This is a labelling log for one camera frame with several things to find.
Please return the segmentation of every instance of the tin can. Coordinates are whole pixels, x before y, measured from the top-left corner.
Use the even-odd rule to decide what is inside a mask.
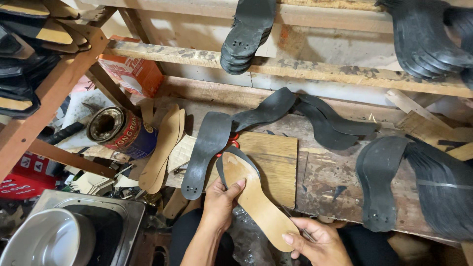
[[[131,111],[110,106],[92,117],[87,125],[87,137],[109,149],[140,159],[154,151],[158,131]]]

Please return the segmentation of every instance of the right hand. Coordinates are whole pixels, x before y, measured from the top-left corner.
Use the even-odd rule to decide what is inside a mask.
[[[315,240],[314,243],[301,235],[283,234],[284,241],[294,248],[291,258],[296,259],[302,254],[314,266],[353,266],[335,228],[309,218],[291,217],[290,219],[297,227],[305,229]]]

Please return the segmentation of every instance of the cardboard box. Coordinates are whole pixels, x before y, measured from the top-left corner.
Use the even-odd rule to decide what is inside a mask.
[[[139,43],[140,40],[112,36],[111,40]],[[130,93],[153,98],[163,82],[163,74],[152,60],[101,54],[100,65]]]

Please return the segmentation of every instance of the wooden plank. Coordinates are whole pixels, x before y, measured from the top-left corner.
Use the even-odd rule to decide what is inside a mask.
[[[70,93],[78,80],[89,67],[96,62],[108,40],[98,28],[89,28],[87,36],[92,49],[77,55],[65,55],[51,71],[36,94],[41,100],[41,107],[36,113],[24,120],[13,119],[0,132],[0,181],[10,172],[21,155],[33,143],[42,129],[54,117],[54,113]]]
[[[121,8],[233,19],[238,0],[82,0],[82,2]],[[322,7],[278,4],[274,23],[393,33],[392,19],[387,13],[325,8],[327,7],[325,3],[321,6]]]
[[[165,76],[156,97],[170,96],[195,101],[208,101],[218,105],[255,109],[273,92],[268,89]],[[322,99],[344,118],[366,122],[370,115],[374,115],[376,121],[385,128],[394,129],[394,124],[405,117],[403,111],[394,107],[329,98]],[[138,95],[132,95],[130,98],[130,101],[135,105],[140,105],[143,100],[146,100],[146,98]]]
[[[111,41],[104,53],[221,68],[219,52],[188,48]],[[420,80],[401,71],[259,56],[254,58],[248,72],[473,98],[473,91],[457,75],[448,77],[443,82],[435,82]]]
[[[447,146],[438,145],[439,140],[463,142],[462,138],[455,135],[455,130],[440,127],[414,111],[399,121],[396,127],[441,151],[445,151]]]
[[[473,142],[453,149],[447,153],[459,159],[460,161],[473,159]]]
[[[418,103],[416,103],[414,100],[409,98],[407,95],[405,95],[398,89],[390,89],[386,92],[385,96],[397,107],[399,107],[399,109],[403,110],[407,114],[410,111],[414,111],[419,115],[425,117],[425,119],[432,121],[433,123],[441,127],[444,127],[449,130],[452,129],[449,125],[438,119],[435,115],[431,114],[429,111],[424,109],[422,106],[420,106]]]
[[[86,72],[86,76],[97,86],[97,88],[107,96],[117,106],[132,111],[134,114],[141,116],[141,112],[133,105],[127,96],[122,92],[120,87],[113,81],[102,66],[96,62]]]
[[[99,17],[94,19],[94,21],[82,21],[81,24],[87,24],[92,27],[102,27],[117,11],[116,7],[110,7],[110,6],[103,6],[100,5],[96,8],[96,10],[101,10],[102,13],[100,14]]]
[[[431,94],[431,93],[420,93],[418,96],[414,98],[414,102],[418,103],[423,108],[427,108],[433,103],[437,102],[444,95],[440,94]]]
[[[28,151],[103,177],[114,178],[114,175],[116,174],[116,171],[111,168],[84,159],[79,155],[72,154],[39,139],[34,139],[33,143],[29,146]]]
[[[203,116],[209,111],[232,115],[247,110],[246,108],[220,106],[213,102],[162,97],[156,99],[157,111],[155,117],[163,116],[166,110],[175,103],[184,108],[187,114],[193,115],[193,123],[186,127],[187,133],[192,134],[198,129]],[[297,210],[310,215],[323,215],[353,222],[362,221],[363,193],[355,173],[356,159],[359,152],[375,138],[404,135],[404,132],[399,130],[383,129],[382,133],[377,132],[366,136],[364,140],[359,141],[347,150],[331,151],[314,140],[312,125],[301,115],[289,114],[272,124],[260,125],[251,129],[252,132],[264,134],[267,134],[267,130],[271,130],[279,136],[286,134],[289,137],[298,138]],[[421,213],[415,180],[412,168],[406,160],[403,160],[396,177],[391,183],[397,211],[395,230],[430,236],[438,241],[441,239],[440,236],[427,225]],[[167,186],[174,187],[180,187],[181,183],[182,175],[170,174],[166,181]],[[348,189],[335,202],[332,202],[333,193],[323,192],[334,191],[340,185],[344,185]]]
[[[364,10],[364,11],[375,11],[381,12],[384,10],[383,7],[375,7],[376,1],[339,1],[339,0],[278,0],[279,4],[288,4],[305,7],[318,7],[318,8],[330,8],[330,9],[351,9],[351,10]]]
[[[128,9],[128,8],[118,8],[118,12],[123,18],[126,27],[130,31],[131,35],[135,39],[140,39],[145,44],[150,44],[148,35],[141,25],[140,18],[138,17],[138,13],[136,9]]]

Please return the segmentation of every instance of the wooden stick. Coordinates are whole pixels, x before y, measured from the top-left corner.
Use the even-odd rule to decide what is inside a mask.
[[[407,97],[398,89],[390,89],[386,92],[386,98],[388,98],[392,103],[394,103],[399,109],[403,110],[405,113],[414,111],[419,115],[425,117],[427,120],[434,122],[435,124],[442,126],[446,129],[452,129],[449,125],[444,123],[442,120],[437,118],[435,115],[431,114],[429,111],[424,109],[418,103],[414,102],[411,98]]]
[[[24,120],[13,119],[0,132],[0,181],[52,120],[72,88],[106,47],[108,40],[103,32],[98,28],[89,28],[89,35],[86,37],[92,44],[92,49],[77,55],[65,55],[36,89],[42,103],[39,110]]]
[[[221,68],[219,52],[188,48],[111,41],[104,53]],[[444,82],[434,82],[420,80],[401,71],[259,56],[254,58],[248,72],[473,98],[473,91],[458,76],[446,78]]]
[[[67,152],[54,145],[47,144],[39,139],[35,139],[33,141],[31,146],[28,148],[28,151],[103,177],[114,178],[116,173],[116,171],[111,168],[84,159],[79,155]]]

